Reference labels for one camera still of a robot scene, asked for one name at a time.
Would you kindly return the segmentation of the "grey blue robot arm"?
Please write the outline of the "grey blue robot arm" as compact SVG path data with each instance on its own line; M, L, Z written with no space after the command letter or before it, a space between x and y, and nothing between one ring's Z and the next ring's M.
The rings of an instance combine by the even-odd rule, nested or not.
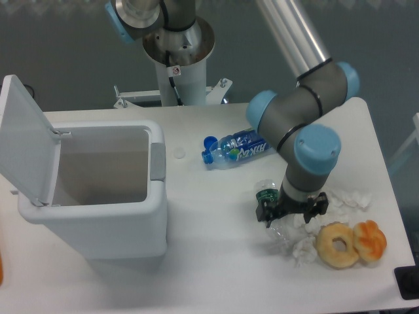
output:
M301 213L309 222L327 210L322 188L340 153L338 135L317 120L358 93L359 77L348 63L333 61L299 1L257 6L297 85L285 97L260 92L247 106L251 127L287 162L278 197L261 199L256 215L270 224ZM156 66L163 106L206 104L206 75L187 70L205 64L215 36L194 1L109 1L105 9L123 41L142 40Z

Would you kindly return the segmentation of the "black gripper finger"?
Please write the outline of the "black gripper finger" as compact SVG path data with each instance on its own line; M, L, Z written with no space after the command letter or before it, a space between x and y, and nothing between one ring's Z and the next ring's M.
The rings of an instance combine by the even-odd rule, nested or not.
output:
M256 216L259 222L265 222L269 228L272 222L278 219L278 201L268 198L261 198L256 208Z
M304 212L304 221L309 223L317 215L324 215L327 212L329 200L325 192L320 192L316 198L308 198L307 208Z

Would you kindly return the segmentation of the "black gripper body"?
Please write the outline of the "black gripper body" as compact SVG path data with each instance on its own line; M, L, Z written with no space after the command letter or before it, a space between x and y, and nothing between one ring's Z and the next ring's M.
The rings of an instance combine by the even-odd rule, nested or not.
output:
M291 214L305 214L313 206L313 198L296 201L288 196L283 189L279 191L279 198L273 208L273 218L282 218Z

